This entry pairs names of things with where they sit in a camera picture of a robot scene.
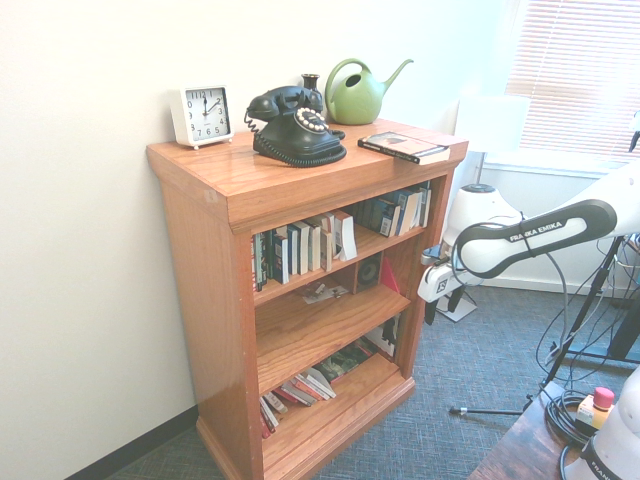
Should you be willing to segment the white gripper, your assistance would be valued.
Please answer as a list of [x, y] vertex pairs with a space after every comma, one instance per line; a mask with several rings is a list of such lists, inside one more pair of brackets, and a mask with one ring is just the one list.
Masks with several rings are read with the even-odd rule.
[[431, 326], [435, 319], [436, 301], [449, 296], [448, 311], [453, 313], [462, 299], [463, 290], [455, 290], [469, 282], [469, 271], [454, 268], [450, 261], [439, 260], [428, 266], [420, 280], [417, 293], [425, 303], [425, 323]]

